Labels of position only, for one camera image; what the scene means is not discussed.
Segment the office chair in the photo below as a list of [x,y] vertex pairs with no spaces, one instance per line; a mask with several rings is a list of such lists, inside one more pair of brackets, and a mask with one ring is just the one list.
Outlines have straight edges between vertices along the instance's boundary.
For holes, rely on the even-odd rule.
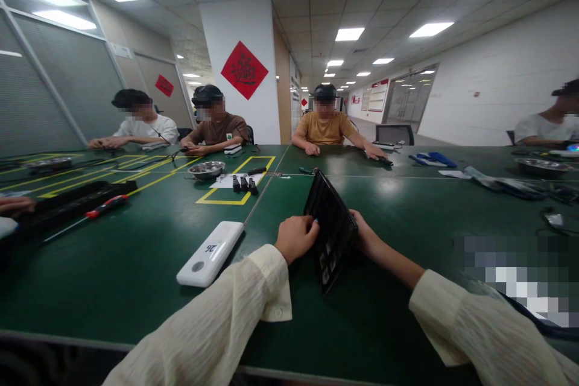
[[514,141],[514,130],[507,130],[507,136],[509,139],[511,139],[511,144],[512,145],[516,145],[517,143],[515,143]]
[[409,124],[381,124],[376,126],[376,141],[380,144],[395,144],[404,141],[405,145],[414,145],[414,134]]

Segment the person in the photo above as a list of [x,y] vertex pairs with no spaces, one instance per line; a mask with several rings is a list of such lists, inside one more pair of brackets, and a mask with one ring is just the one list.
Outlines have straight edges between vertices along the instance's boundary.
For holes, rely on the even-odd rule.
[[[577,365],[550,347],[529,319],[510,305],[470,294],[424,270],[385,244],[359,212],[350,213],[358,225],[358,248],[412,291],[409,308],[439,354],[444,349],[470,361],[485,385],[577,381]],[[291,319],[288,267],[313,246],[319,231],[311,216],[285,220],[275,245],[266,244],[227,267],[143,338],[104,385],[228,384],[260,318]]]
[[307,155],[319,156],[318,145],[343,145],[347,137],[354,146],[366,151],[369,158],[388,159],[376,145],[358,133],[345,113],[336,112],[336,87],[333,84],[320,84],[314,90],[316,111],[303,115],[291,142],[306,151]]
[[203,157],[248,141],[245,119],[225,110],[223,93],[217,86],[208,84],[195,88],[191,101],[203,121],[181,140],[181,146],[189,148],[185,155]]
[[177,143],[177,124],[171,118],[158,114],[153,107],[153,100],[142,90],[120,90],[112,104],[130,113],[130,116],[127,116],[112,136],[92,139],[89,148],[116,149],[130,142],[141,145],[155,142]]
[[544,112],[521,119],[514,130],[517,145],[557,148],[579,139],[579,79],[554,90],[555,104]]

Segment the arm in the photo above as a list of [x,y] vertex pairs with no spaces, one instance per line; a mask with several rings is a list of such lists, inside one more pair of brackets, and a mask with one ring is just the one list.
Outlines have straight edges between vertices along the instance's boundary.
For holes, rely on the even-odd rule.
[[213,285],[141,340],[104,385],[229,384],[267,303],[286,284],[288,266],[311,248],[318,231],[310,216],[287,219],[275,247],[265,245],[227,267]]

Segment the young man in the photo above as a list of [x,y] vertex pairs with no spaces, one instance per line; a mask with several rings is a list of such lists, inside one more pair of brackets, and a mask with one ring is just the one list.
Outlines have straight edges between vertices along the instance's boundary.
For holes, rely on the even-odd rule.
[[347,137],[354,146],[366,151],[368,157],[378,160],[378,157],[388,156],[377,146],[371,144],[358,133],[345,113],[336,112],[336,88],[333,84],[320,84],[314,91],[316,112],[303,116],[291,142],[306,151],[307,155],[320,155],[318,145],[343,145]]
[[579,79],[551,95],[557,101],[550,109],[519,121],[514,130],[516,144],[557,148],[564,141],[579,139]]
[[120,90],[112,104],[130,113],[130,116],[127,116],[121,123],[121,128],[112,136],[92,139],[89,148],[115,149],[129,142],[141,145],[153,142],[177,143],[177,124],[155,112],[153,100],[145,92],[135,89]]
[[217,86],[199,86],[191,101],[203,122],[181,140],[181,146],[189,148],[185,155],[203,157],[231,145],[242,145],[248,140],[245,119],[225,111],[223,94]]

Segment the screwdriver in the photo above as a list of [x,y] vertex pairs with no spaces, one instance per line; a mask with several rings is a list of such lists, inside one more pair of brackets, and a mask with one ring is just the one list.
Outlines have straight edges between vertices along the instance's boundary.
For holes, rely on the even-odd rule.
[[128,199],[127,195],[119,195],[119,196],[115,196],[115,197],[107,200],[104,204],[99,205],[93,211],[87,212],[85,214],[85,217],[83,217],[81,220],[77,221],[76,223],[71,224],[70,226],[65,227],[62,231],[57,232],[56,234],[48,237],[46,240],[44,240],[42,242],[42,245],[46,244],[47,242],[49,242],[53,238],[58,237],[63,232],[68,231],[70,228],[76,226],[77,224],[82,223],[85,220],[88,220],[88,219],[94,220],[94,219],[102,216],[103,214],[106,214],[109,211],[114,210],[115,208],[118,208],[118,207],[125,205],[127,203],[127,199]]

